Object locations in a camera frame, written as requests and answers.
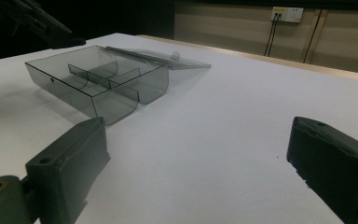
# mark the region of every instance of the white table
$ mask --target white table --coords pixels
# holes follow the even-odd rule
[[[77,223],[342,223],[285,156],[294,116],[358,139],[357,78],[139,36],[88,45],[178,51],[212,68],[171,71],[162,97],[106,128],[112,160]],[[28,160],[87,119],[24,65],[68,50],[0,60],[0,175],[23,178]]]

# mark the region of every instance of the black cable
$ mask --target black cable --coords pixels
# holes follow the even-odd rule
[[[266,50],[264,50],[264,56],[266,56],[267,50],[269,49],[269,41],[270,41],[270,39],[271,39],[272,30],[273,30],[273,28],[274,28],[275,22],[278,20],[278,19],[277,19],[277,16],[278,16],[278,18],[279,18],[279,15],[280,15],[280,14],[278,14],[278,13],[275,13],[275,15],[274,15],[274,20],[272,21],[272,24],[271,24],[271,30],[269,31],[269,37],[268,37],[268,42],[267,42],[267,45],[266,45]]]
[[[281,14],[278,15],[278,19],[277,19],[277,21],[275,22],[275,25],[274,25],[274,31],[272,32],[272,40],[271,40],[271,44],[269,45],[268,56],[271,53],[272,44],[274,43],[275,29],[277,28],[277,23],[278,23],[278,20],[279,20],[280,16],[281,16]]]

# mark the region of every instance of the transparent plastic box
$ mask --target transparent plastic box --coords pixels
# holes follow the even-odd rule
[[[152,51],[92,46],[26,63],[33,82],[91,118],[110,125],[163,95],[169,68],[209,67],[172,58],[159,60]]]

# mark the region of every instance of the electrical socket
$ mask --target electrical socket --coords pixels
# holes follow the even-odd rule
[[[287,7],[273,7],[272,14],[271,14],[271,20],[272,21],[274,19],[276,20],[275,14],[281,14],[278,21],[284,21],[286,18],[286,12],[287,12]]]
[[[304,8],[302,8],[302,7],[287,8],[285,21],[300,22],[303,11],[304,11]]]

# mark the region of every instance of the beige wall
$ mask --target beige wall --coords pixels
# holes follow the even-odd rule
[[[176,40],[263,55],[271,28],[271,7],[177,3]],[[358,11],[305,9],[300,23],[278,22],[271,57],[358,72]],[[314,36],[314,30],[320,35]]]

